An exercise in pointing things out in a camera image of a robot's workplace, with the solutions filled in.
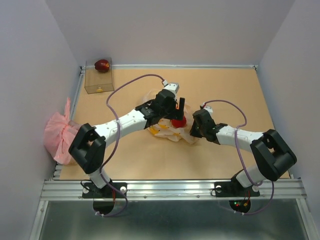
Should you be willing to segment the bright red round fruit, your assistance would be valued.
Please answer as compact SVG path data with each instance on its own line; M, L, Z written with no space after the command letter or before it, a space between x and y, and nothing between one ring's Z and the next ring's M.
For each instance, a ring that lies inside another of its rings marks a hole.
M174 128L184 128L187 126L187 119L185 116L182 117L182 120L172 119L171 124Z

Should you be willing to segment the translucent printed plastic bag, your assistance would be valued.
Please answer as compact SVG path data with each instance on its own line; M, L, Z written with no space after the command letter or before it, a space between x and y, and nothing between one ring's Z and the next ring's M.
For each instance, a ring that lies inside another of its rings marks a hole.
M186 141L192 145L196 143L199 138L190 135L190 130L193 124L192 117L193 109L190 105L185 103L184 116L186 118L186 127L175 128L171 124L171 120L162 118L157 124L148 128L148 131L157 138L165 138L172 142L179 142L180 140Z

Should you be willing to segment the dark red apple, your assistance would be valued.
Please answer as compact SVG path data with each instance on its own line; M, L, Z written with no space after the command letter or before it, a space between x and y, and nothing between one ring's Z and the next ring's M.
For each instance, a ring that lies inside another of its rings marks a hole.
M94 63L94 68L99 73L107 73L110 70L110 62L106 59L100 59Z

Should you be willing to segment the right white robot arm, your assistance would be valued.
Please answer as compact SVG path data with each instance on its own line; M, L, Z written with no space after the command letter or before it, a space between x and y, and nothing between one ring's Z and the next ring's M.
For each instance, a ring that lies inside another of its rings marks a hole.
M253 184L264 180L277 181L297 163L297 157L281 135L274 129L266 132L252 132L231 127L225 123L216 124L206 109L193 113L190 135L205 138L218 145L236 147L252 153L255 165L243 168L230 182L231 192L242 195Z

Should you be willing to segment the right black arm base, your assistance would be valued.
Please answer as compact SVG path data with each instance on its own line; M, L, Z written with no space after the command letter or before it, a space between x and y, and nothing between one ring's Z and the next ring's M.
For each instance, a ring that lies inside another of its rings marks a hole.
M216 181L210 195L217 198L259 197L260 191L254 190L252 185L243 187L234 176L228 180Z

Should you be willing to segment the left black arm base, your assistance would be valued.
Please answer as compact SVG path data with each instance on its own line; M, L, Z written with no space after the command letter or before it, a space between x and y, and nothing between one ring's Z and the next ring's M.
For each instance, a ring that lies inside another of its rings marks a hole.
M124 197L110 188L108 185L103 188L98 188L91 180L81 181L82 186L82 198L83 199L117 199Z

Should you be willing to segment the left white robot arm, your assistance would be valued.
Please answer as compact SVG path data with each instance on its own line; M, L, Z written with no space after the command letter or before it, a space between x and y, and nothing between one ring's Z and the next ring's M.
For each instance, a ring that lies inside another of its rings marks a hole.
M161 119L182 120L184 117L185 98L176 100L176 94L162 89L154 99L138 105L122 117L91 126L86 123L78 130L68 152L75 159L90 180L94 191L100 197L111 193L111 179L106 174L103 162L106 148L120 138L158 124Z

